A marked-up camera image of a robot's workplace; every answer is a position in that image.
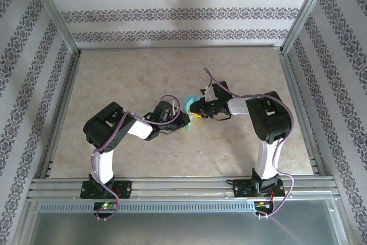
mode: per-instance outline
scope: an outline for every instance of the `cable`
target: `cable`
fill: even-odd
[[[135,119],[138,119],[138,120],[144,121],[144,122],[146,122],[146,123],[150,123],[150,124],[152,124],[152,125],[168,125],[169,123],[171,123],[171,122],[175,121],[175,120],[178,118],[178,116],[179,116],[179,111],[180,111],[180,108],[181,108],[181,106],[180,106],[180,104],[179,104],[179,100],[178,100],[175,96],[173,96],[173,95],[171,95],[171,94],[164,95],[164,96],[161,98],[161,100],[162,100],[163,98],[165,98],[165,97],[172,97],[172,98],[177,102],[177,105],[178,105],[178,111],[177,111],[176,115],[173,117],[173,119],[171,119],[171,120],[169,120],[169,121],[167,121],[167,122],[162,122],[162,123],[152,122],[152,121],[147,120],[146,118],[141,117],[141,116],[139,116],[139,115],[137,115],[137,114],[134,114],[134,113],[132,113],[132,112],[126,111],[126,112],[124,113],[124,115],[122,116],[122,118],[121,118],[120,122],[119,122],[119,123],[118,123],[118,125],[116,126],[115,131],[114,131],[114,132],[112,133],[112,135],[109,137],[109,139],[107,140],[107,142],[106,142],[103,146],[101,146],[99,149],[95,149],[95,150],[92,152],[92,157],[91,157],[91,166],[92,166],[92,171],[93,171],[93,173],[94,173],[94,176],[95,176],[95,178],[96,178],[97,182],[98,182],[98,183],[99,183],[99,184],[100,184],[100,185],[101,185],[105,190],[107,190],[110,194],[112,194],[112,195],[116,198],[116,208],[115,208],[114,212],[113,212],[112,214],[110,214],[109,216],[104,217],[104,218],[103,218],[103,220],[104,220],[104,221],[107,221],[108,219],[110,219],[111,217],[113,217],[113,216],[117,213],[117,211],[118,211],[118,210],[119,210],[119,208],[120,208],[120,198],[118,197],[118,195],[117,195],[114,191],[112,191],[108,186],[106,186],[104,183],[102,183],[101,179],[99,178],[99,176],[98,176],[98,171],[97,171],[97,169],[96,169],[96,167],[95,167],[95,158],[96,158],[96,153],[101,152],[102,150],[104,150],[104,149],[105,149],[105,148],[106,148],[106,147],[111,143],[111,141],[115,138],[116,134],[119,132],[119,130],[120,130],[120,128],[121,128],[121,126],[122,126],[122,124],[123,124],[123,122],[124,122],[124,120],[126,119],[126,117],[127,117],[127,115],[128,115],[128,114],[130,114],[131,116],[133,116]],[[100,212],[100,210],[101,210],[101,209],[98,209],[98,210],[97,210],[97,213],[96,213],[96,216],[97,216],[97,219],[98,219],[98,220],[100,220],[100,218],[101,218],[101,217],[98,215],[98,214],[99,214],[99,212]]]
[[[289,138],[289,136],[291,135],[292,131],[293,131],[293,128],[294,128],[294,119],[293,119],[293,115],[292,115],[292,112],[291,110],[279,99],[273,97],[273,96],[269,96],[269,95],[265,95],[265,94],[253,94],[253,95],[243,95],[243,96],[240,96],[240,95],[237,95],[233,92],[231,92],[230,90],[228,90],[227,88],[225,88],[223,85],[221,85],[219,83],[219,81],[217,81],[211,74],[211,72],[207,69],[207,67],[204,67],[204,70],[205,72],[209,75],[210,79],[213,80],[213,82],[215,82],[216,84],[219,85],[219,87],[221,87],[224,91],[230,93],[232,96],[234,96],[235,98],[256,98],[256,97],[265,97],[265,98],[268,98],[268,99],[271,99],[277,103],[279,103],[289,114],[289,117],[291,119],[291,128],[290,128],[290,131],[289,133],[283,138],[283,139],[280,139],[278,140],[278,142],[276,143],[276,147],[275,147],[275,151],[274,151],[274,155],[273,155],[273,167],[274,169],[276,170],[276,172],[279,173],[280,176],[287,176],[291,179],[292,183],[291,183],[291,186],[287,192],[287,194],[285,195],[285,197],[283,198],[282,202],[280,202],[279,206],[277,206],[271,213],[267,214],[265,212],[261,212],[261,211],[258,211],[258,213],[261,213],[263,214],[264,216],[260,216],[259,217],[270,217],[272,215],[274,215],[284,204],[284,202],[287,200],[288,196],[290,195],[290,193],[292,192],[293,190],[293,187],[294,187],[294,178],[292,175],[288,174],[288,173],[285,173],[285,172],[281,172],[279,171],[277,168],[275,168],[275,160],[278,156],[278,149],[279,149],[279,146],[284,144],[285,141]]]

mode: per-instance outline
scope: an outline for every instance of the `beige tile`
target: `beige tile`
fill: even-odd
[[[164,94],[182,99],[199,93],[209,83],[203,67],[226,80],[238,94],[275,90],[294,112],[278,53],[271,48],[85,52],[51,177],[87,177],[91,152],[83,126],[107,104],[115,101],[125,110],[144,115],[153,111]],[[114,172],[117,177],[250,175],[258,141],[249,116],[223,122],[194,118],[187,133],[180,129],[150,142],[127,135],[115,150]],[[312,174],[297,121],[283,146],[279,169]]]

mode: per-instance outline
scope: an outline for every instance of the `marble floor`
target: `marble floor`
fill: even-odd
[[[54,157],[51,177],[86,178],[91,152],[86,121],[111,102],[144,115],[164,94],[200,93],[209,83],[203,67],[237,94],[275,90],[292,110],[295,130],[283,146],[279,169],[312,174],[278,51],[272,48],[189,48],[84,51]],[[250,175],[259,140],[249,116],[218,122],[193,118],[180,129],[147,142],[126,135],[114,152],[116,177]]]

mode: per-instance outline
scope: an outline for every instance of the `blue object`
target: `blue object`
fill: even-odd
[[[183,97],[183,109],[184,109],[184,113],[188,114],[189,115],[189,118],[190,118],[190,121],[192,120],[193,118],[193,115],[190,114],[189,110],[190,110],[190,106],[196,102],[200,100],[200,96],[199,95],[194,95],[194,96],[186,96],[186,97]],[[190,124],[191,123],[188,123],[188,125],[185,126],[185,129],[186,129],[186,132],[189,131],[190,129]]]

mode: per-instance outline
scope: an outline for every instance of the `patterned wallpaper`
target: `patterned wallpaper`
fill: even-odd
[[[11,244],[71,53],[40,0],[0,0],[0,244]]]
[[[288,53],[326,170],[367,244],[367,0],[318,0]]]
[[[304,0],[55,0],[80,48],[281,46]]]

